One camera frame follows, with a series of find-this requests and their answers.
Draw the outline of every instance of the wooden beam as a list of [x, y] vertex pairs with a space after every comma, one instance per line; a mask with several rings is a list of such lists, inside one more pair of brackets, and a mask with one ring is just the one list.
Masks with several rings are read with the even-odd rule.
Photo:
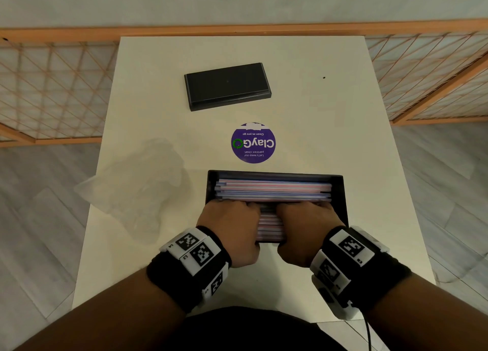
[[9, 148], [25, 145], [55, 145], [55, 144], [87, 144], [101, 143], [101, 137], [92, 138], [65, 138], [65, 139], [37, 139], [35, 143], [25, 142], [0, 142], [0, 148]]
[[8, 127], [4, 124], [0, 124], [0, 135], [4, 136], [5, 138], [17, 140], [23, 143], [34, 144], [34, 142], [36, 141], [36, 139], [24, 133], [21, 133], [20, 131], [14, 130], [11, 127]]
[[411, 108], [399, 115], [393, 120], [393, 123], [395, 125], [400, 125], [401, 123], [408, 121], [415, 115], [425, 110], [431, 104], [448, 95], [454, 89], [471, 80], [474, 76], [486, 68], [488, 68], [488, 53], [485, 53], [485, 55], [475, 61], [472, 65], [459, 72], [456, 76], [452, 77], [446, 83], [427, 95], [423, 100], [419, 101], [417, 104], [413, 105]]
[[119, 41], [122, 36], [392, 35], [488, 30], [488, 19], [211, 26], [6, 28], [10, 42]]
[[425, 119], [425, 120], [407, 120], [401, 123], [394, 123], [390, 121], [392, 126], [403, 125], [430, 125], [430, 124], [459, 124], [459, 123], [477, 123], [488, 121], [488, 116], [477, 117], [451, 117], [448, 119]]

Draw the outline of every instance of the plastic bag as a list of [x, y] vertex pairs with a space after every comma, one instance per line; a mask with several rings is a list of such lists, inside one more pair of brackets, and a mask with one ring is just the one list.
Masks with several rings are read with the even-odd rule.
[[75, 187], [84, 200], [113, 216], [132, 238], [152, 243], [159, 236], [160, 212], [180, 186], [183, 159], [166, 140], [153, 139]]

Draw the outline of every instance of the gray wooden floor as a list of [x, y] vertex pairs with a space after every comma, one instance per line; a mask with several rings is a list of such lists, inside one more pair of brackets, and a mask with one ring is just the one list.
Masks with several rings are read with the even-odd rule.
[[[488, 313], [488, 124], [393, 133], [439, 286]], [[88, 215], [73, 186], [95, 173], [99, 150], [0, 149], [0, 351], [71, 307]], [[349, 343], [353, 335], [365, 337], [356, 329], [361, 324], [349, 325], [326, 328]]]

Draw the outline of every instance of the round sticker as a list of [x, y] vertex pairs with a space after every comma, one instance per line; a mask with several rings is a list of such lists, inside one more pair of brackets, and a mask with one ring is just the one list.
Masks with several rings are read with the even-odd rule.
[[248, 163], [266, 161], [276, 146], [272, 131], [259, 123], [247, 123], [238, 127], [232, 134], [230, 143], [235, 155]]

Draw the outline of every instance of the gray wall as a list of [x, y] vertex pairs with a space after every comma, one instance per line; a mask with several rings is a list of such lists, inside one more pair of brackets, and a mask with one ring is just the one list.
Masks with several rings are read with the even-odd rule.
[[488, 17], [487, 0], [0, 0], [0, 27]]

